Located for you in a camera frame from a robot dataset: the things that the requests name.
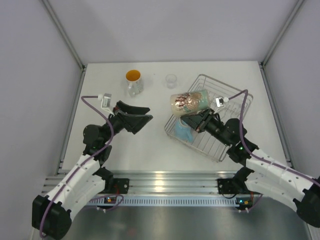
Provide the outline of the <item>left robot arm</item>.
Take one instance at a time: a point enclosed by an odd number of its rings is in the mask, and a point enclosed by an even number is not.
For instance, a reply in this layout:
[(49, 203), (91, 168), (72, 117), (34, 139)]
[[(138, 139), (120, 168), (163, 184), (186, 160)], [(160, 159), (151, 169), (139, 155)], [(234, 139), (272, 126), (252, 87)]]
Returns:
[(89, 124), (83, 130), (85, 149), (68, 174), (46, 195), (32, 202), (31, 225), (42, 239), (62, 239), (85, 205), (104, 194), (106, 202), (118, 205), (129, 189), (129, 179), (115, 178), (103, 165), (110, 156), (113, 138), (122, 130), (138, 133), (153, 119), (148, 107), (118, 101), (104, 125)]

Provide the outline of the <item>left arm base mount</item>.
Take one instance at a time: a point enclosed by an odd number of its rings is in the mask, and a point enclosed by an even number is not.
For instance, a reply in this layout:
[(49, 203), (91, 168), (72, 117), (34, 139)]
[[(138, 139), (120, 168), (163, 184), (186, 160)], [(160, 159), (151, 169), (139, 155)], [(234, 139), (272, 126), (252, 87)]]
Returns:
[(100, 168), (96, 175), (105, 181), (105, 187), (101, 194), (127, 194), (129, 190), (130, 180), (128, 178), (114, 177), (114, 173), (105, 167)]

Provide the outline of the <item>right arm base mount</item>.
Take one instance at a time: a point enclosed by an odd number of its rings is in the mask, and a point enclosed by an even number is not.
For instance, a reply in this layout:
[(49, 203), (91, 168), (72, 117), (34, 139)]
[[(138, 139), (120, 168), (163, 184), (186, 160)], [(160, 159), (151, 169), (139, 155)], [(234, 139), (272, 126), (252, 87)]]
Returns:
[(232, 178), (218, 178), (217, 187), (220, 195), (236, 195), (239, 193)]

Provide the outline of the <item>light blue mug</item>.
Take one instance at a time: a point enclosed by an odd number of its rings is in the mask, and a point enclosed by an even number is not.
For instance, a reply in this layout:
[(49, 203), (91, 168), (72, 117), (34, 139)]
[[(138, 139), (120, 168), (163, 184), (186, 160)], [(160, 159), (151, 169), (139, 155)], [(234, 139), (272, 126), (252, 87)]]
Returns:
[(181, 118), (179, 118), (175, 123), (174, 134), (181, 141), (187, 141), (189, 143), (194, 141), (192, 129), (183, 120), (181, 120)]

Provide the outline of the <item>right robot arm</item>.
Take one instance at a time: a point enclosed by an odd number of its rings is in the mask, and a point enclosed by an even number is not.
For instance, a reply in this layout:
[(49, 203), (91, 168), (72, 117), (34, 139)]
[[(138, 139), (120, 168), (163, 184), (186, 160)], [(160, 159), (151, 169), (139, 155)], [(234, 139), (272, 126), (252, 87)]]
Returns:
[(320, 226), (320, 180), (298, 172), (263, 152), (245, 138), (242, 120), (222, 122), (219, 114), (207, 109), (182, 116), (197, 133), (207, 132), (229, 147), (227, 155), (242, 168), (233, 177), (236, 191), (260, 193), (291, 208), (307, 224)]

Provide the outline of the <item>cream coral pattern mug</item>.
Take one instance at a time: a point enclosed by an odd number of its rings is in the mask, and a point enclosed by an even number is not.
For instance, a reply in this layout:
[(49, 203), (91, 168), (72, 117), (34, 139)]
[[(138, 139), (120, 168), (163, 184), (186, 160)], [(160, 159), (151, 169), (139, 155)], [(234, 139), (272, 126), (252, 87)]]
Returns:
[(176, 117), (194, 114), (209, 108), (211, 100), (206, 89), (177, 93), (170, 96), (171, 112)]

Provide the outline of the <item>orange interior white mug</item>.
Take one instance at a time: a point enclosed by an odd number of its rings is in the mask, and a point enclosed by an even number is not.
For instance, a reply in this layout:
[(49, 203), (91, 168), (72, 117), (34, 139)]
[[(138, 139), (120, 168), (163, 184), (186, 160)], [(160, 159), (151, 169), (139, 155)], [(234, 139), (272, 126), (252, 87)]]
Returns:
[(142, 93), (144, 90), (144, 83), (142, 80), (142, 75), (138, 70), (129, 70), (125, 75), (125, 79), (127, 81), (127, 91), (131, 97)]

